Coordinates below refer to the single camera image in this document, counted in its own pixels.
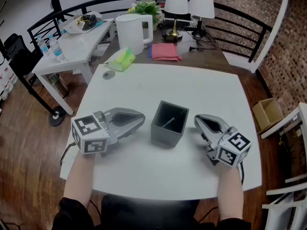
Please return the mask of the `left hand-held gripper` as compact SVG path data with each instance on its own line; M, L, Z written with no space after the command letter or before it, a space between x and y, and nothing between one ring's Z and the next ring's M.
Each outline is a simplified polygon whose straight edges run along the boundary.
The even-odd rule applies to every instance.
M105 153L140 128L145 115L133 109L112 108L71 119L71 133L81 154Z

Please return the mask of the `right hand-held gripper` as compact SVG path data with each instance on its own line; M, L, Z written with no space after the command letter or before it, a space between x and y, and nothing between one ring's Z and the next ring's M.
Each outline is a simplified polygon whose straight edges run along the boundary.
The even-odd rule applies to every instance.
M213 165L222 162L230 167L237 167L247 156L252 142L222 118L198 114L194 117L194 124L208 143L206 155Z

